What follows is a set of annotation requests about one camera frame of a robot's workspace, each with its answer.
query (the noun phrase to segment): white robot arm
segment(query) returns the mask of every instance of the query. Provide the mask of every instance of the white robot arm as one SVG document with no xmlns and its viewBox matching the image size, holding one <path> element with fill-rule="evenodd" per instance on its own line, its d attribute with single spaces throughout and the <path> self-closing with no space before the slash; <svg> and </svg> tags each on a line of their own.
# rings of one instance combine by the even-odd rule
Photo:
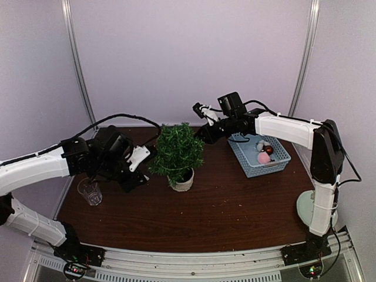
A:
<svg viewBox="0 0 376 282">
<path fill-rule="evenodd" d="M 243 135 L 272 136 L 293 142 L 312 150 L 311 174 L 314 183 L 314 208 L 312 221 L 307 235 L 307 244 L 297 250 L 286 247 L 284 258 L 286 264 L 299 263 L 304 260 L 316 259 L 325 251 L 325 241 L 331 227 L 331 219 L 337 208 L 338 184 L 342 171 L 345 151 L 341 145 L 340 135 L 332 120 L 316 122 L 305 121 L 280 115 L 271 111 L 258 101 L 264 109 L 247 111 L 237 92 L 218 98 L 224 119 L 211 121 L 208 106 L 196 103 L 193 110 L 208 123 L 196 133 L 207 144 L 214 144 L 222 137 L 230 137 L 234 133 Z"/>
<path fill-rule="evenodd" d="M 11 226 L 47 241 L 67 261 L 99 266 L 104 250 L 80 244 L 73 227 L 27 208 L 11 192 L 42 180 L 86 173 L 120 184 L 125 192 L 147 182 L 138 168 L 153 158 L 153 146 L 133 146 L 116 127 L 100 128 L 91 140 L 73 137 L 41 152 L 0 162 L 0 225 Z"/>
</svg>

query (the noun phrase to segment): white wall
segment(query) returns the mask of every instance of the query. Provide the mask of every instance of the white wall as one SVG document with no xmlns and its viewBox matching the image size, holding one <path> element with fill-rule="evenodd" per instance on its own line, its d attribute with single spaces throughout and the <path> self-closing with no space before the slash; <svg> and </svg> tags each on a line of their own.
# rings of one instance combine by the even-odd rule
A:
<svg viewBox="0 0 376 282">
<path fill-rule="evenodd" d="M 97 119 L 126 112 L 201 124 L 192 106 L 218 107 L 217 98 L 233 91 L 288 112 L 310 0 L 72 0 L 71 7 Z"/>
<path fill-rule="evenodd" d="M 58 143 L 86 127 L 60 0 L 0 1 L 0 160 Z M 67 179 L 14 192 L 53 216 Z M 0 227 L 1 281 L 20 281 L 32 240 Z"/>
<path fill-rule="evenodd" d="M 367 281 L 376 261 L 376 2 L 321 1 L 320 20 L 297 117 L 337 122 L 363 177 L 340 190 L 346 224 Z M 304 157 L 310 154 L 304 151 Z M 354 177 L 345 164 L 342 179 Z"/>
</svg>

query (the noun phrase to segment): white ball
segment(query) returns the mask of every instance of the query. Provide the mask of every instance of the white ball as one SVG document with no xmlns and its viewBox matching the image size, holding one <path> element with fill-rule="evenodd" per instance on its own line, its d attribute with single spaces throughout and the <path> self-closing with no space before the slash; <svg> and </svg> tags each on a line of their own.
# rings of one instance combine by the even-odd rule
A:
<svg viewBox="0 0 376 282">
<path fill-rule="evenodd" d="M 257 144 L 257 146 L 256 146 L 256 149 L 257 149 L 257 151 L 262 151 L 263 150 L 263 147 L 264 147 L 264 144 L 262 144 L 262 143 L 258 143 Z"/>
</svg>

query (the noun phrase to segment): potted plant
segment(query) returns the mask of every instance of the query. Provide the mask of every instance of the potted plant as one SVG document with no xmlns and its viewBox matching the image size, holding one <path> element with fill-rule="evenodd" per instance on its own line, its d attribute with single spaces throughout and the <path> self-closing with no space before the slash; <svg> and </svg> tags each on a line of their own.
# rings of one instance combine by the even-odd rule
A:
<svg viewBox="0 0 376 282">
<path fill-rule="evenodd" d="M 203 164 L 204 142 L 194 136 L 189 123 L 162 125 L 157 140 L 157 156 L 149 165 L 152 173 L 167 176 L 172 189 L 183 192 L 191 188 L 195 168 Z"/>
</svg>

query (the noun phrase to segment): pink ball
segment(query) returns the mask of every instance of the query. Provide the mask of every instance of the pink ball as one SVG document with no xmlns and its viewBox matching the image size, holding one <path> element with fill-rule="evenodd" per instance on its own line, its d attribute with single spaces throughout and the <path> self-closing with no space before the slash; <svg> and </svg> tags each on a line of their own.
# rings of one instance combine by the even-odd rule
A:
<svg viewBox="0 0 376 282">
<path fill-rule="evenodd" d="M 257 160 L 259 163 L 264 164 L 270 162 L 270 156 L 267 152 L 261 152 L 257 156 Z"/>
</svg>

